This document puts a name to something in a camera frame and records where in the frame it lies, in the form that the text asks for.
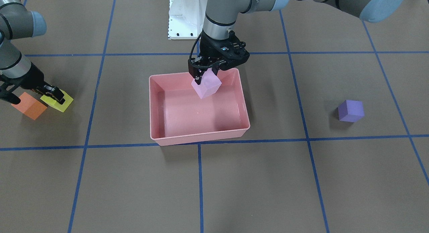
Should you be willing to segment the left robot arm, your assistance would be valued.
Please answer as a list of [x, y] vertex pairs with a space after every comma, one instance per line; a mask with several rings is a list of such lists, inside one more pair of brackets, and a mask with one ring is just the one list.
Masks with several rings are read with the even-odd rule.
[[[325, 3], [362, 21], [377, 23], [388, 18], [403, 0], [313, 0]], [[247, 62], [246, 43], [234, 32], [239, 14], [281, 10], [289, 0], [207, 0], [203, 28], [198, 36], [200, 53], [189, 57], [189, 73], [200, 85], [208, 70], [216, 75]]]

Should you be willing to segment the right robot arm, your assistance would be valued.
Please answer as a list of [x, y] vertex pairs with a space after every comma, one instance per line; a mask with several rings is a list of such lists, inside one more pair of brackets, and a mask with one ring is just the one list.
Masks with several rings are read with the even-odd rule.
[[12, 44], [14, 39], [32, 38], [47, 32], [46, 21], [39, 12], [27, 10], [21, 0], [0, 0], [0, 72], [1, 100], [17, 105], [17, 88], [45, 95], [59, 104], [65, 94], [44, 80], [44, 74]]

